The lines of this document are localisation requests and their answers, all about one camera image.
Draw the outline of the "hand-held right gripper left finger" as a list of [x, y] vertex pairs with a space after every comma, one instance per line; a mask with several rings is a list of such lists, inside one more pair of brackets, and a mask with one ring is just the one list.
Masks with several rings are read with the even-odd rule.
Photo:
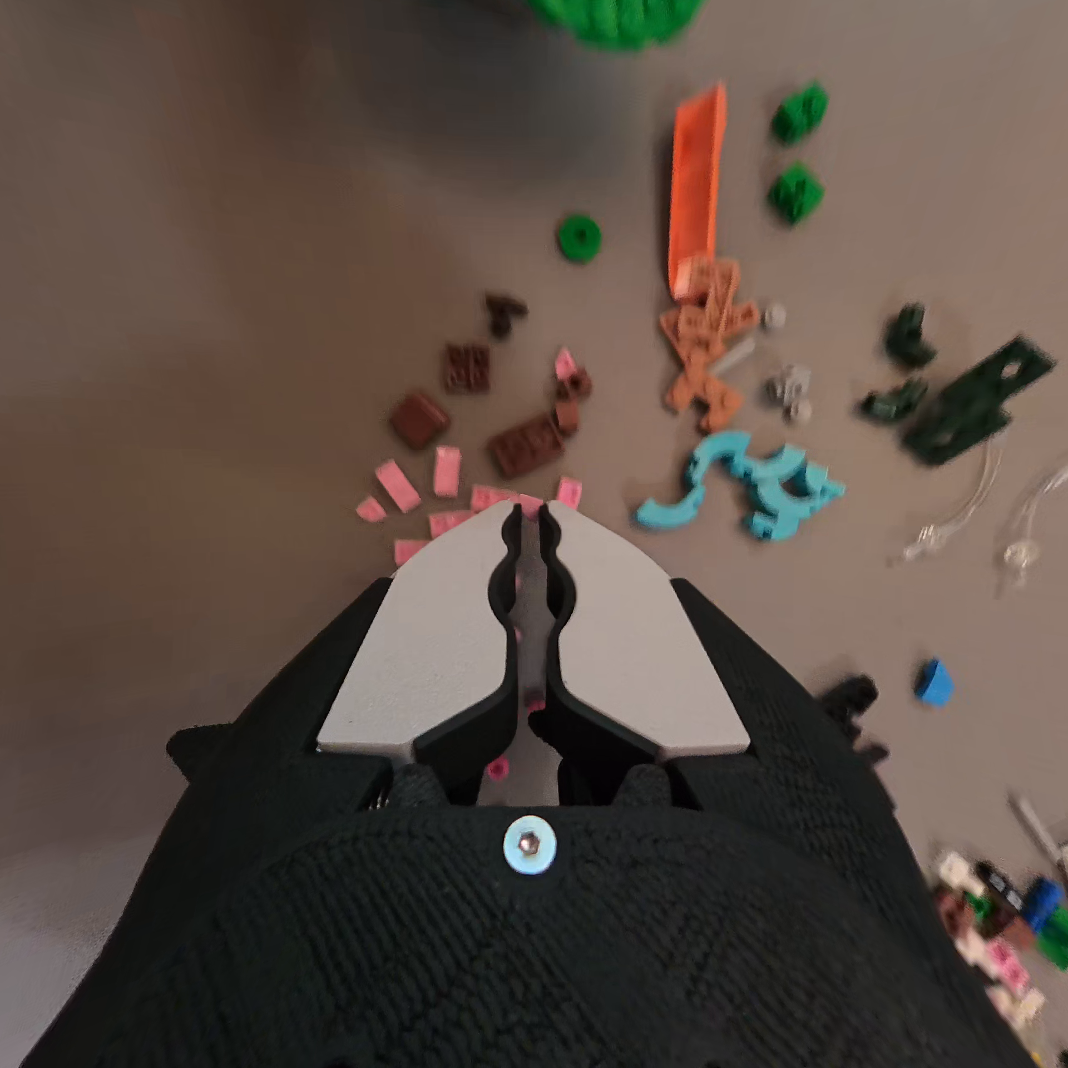
[[518, 729], [511, 613], [522, 525], [518, 504], [494, 504], [394, 571], [317, 752], [430, 768], [447, 799], [474, 807]]

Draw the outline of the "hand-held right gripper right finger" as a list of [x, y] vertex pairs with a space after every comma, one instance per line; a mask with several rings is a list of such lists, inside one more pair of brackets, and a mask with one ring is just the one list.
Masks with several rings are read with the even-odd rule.
[[611, 803], [634, 767], [736, 756], [751, 737], [669, 574], [619, 534], [553, 501], [538, 513], [552, 615], [545, 704], [557, 802]]

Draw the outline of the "pile of turquoise lego arches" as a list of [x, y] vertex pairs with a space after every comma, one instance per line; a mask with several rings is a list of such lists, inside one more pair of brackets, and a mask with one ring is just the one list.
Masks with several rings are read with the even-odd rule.
[[789, 444], [765, 457], [750, 454], [751, 436], [720, 431], [701, 440], [684, 469], [684, 494], [673, 503], [645, 500], [634, 512], [634, 523], [648, 531], [668, 532], [688, 527], [706, 498], [706, 478], [714, 467], [725, 471], [747, 491], [750, 511], [742, 520], [758, 541], [787, 541], [803, 522], [842, 499], [847, 488], [820, 464], [811, 462], [804, 449]]

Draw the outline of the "brown rectangular lego plate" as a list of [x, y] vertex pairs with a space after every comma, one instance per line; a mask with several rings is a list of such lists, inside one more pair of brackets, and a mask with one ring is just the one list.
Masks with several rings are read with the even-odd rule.
[[486, 449], [499, 473], [511, 480], [553, 464], [565, 453], [554, 417], [547, 411], [494, 434]]

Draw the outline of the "brown curved lego slope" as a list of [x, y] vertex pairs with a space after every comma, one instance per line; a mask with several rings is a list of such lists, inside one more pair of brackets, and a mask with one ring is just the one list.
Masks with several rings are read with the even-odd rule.
[[414, 452], [430, 447], [452, 425], [447, 411], [422, 390], [406, 393], [391, 410], [388, 422], [405, 447]]

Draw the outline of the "brown square lego plate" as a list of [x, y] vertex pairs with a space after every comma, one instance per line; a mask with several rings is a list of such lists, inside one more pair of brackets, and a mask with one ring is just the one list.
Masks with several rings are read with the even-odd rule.
[[491, 388], [491, 348], [483, 342], [447, 343], [442, 354], [447, 395], [482, 395]]

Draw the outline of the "grey lego clip piece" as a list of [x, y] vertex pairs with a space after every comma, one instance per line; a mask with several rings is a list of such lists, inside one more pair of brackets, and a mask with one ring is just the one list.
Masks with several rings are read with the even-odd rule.
[[786, 422], [808, 423], [813, 414], [808, 398], [812, 371], [802, 364], [787, 364], [771, 375], [764, 384], [769, 403], [778, 407]]

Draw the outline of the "transparent lego stem piece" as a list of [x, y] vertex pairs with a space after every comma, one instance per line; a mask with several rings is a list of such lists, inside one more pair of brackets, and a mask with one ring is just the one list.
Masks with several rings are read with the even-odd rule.
[[895, 563], [910, 564], [938, 554], [972, 520], [995, 486], [1005, 451], [1007, 431], [998, 431], [981, 447], [981, 471], [968, 500], [953, 514], [918, 529], [913, 541], [904, 546]]

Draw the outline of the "pile of tan lego plates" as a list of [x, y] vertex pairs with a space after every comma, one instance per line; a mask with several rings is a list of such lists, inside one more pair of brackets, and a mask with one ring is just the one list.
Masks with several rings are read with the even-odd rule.
[[676, 413], [701, 405], [704, 434], [725, 431], [743, 405], [741, 393], [714, 371], [728, 354], [728, 342], [761, 321], [755, 301], [736, 301], [739, 282], [736, 260], [716, 260], [710, 253], [684, 260], [673, 290], [675, 305], [659, 319], [679, 361], [664, 403]]

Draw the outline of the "transparent curved lego piece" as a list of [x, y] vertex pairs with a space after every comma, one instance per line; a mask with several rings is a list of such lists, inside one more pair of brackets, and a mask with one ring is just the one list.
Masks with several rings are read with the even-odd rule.
[[1066, 492], [1067, 454], [1062, 451], [1014, 500], [995, 539], [995, 597], [1023, 588], [1042, 556], [1037, 540], [1038, 516], [1049, 500]]

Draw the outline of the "pile of mixed lego pieces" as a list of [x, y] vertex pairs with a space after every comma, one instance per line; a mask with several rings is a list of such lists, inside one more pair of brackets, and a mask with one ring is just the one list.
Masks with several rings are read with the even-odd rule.
[[1032, 1061], [1043, 1065], [1048, 998], [1025, 956], [1037, 954], [1066, 974], [1067, 846], [1024, 794], [1009, 794], [1008, 805], [1048, 874], [1032, 874], [1021, 884], [992, 861], [944, 849], [933, 864], [931, 893], [958, 957], [978, 975], [995, 1012]]

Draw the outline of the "orange lego brick separator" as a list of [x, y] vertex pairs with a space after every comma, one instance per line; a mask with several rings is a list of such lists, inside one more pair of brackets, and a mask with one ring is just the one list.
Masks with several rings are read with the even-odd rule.
[[677, 301], [696, 293], [697, 260], [714, 260], [720, 164], [728, 91], [718, 82], [675, 112], [670, 198], [668, 279]]

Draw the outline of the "green lego leaf piece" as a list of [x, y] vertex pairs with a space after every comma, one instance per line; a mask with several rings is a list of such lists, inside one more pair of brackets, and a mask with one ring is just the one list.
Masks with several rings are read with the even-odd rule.
[[802, 161], [786, 167], [767, 192], [768, 207], [785, 225], [794, 227], [821, 207], [824, 183]]
[[783, 98], [771, 117], [770, 131], [779, 144], [792, 146], [821, 126], [830, 105], [822, 83], [814, 79]]

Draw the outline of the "large green lego piece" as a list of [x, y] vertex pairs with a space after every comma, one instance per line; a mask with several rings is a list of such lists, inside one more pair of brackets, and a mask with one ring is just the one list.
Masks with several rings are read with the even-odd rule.
[[704, 1], [527, 1], [543, 23], [602, 50], [639, 51], [671, 43]]

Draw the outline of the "dark green lego bracket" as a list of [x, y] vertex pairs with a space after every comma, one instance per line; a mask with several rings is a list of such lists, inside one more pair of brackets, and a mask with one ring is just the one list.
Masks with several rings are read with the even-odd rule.
[[893, 389], [868, 393], [859, 404], [859, 414], [879, 425], [899, 424], [915, 415], [928, 391], [926, 379], [907, 378]]
[[925, 315], [925, 304], [910, 302], [888, 318], [883, 333], [884, 349], [901, 367], [928, 367], [938, 355], [937, 348], [924, 335]]

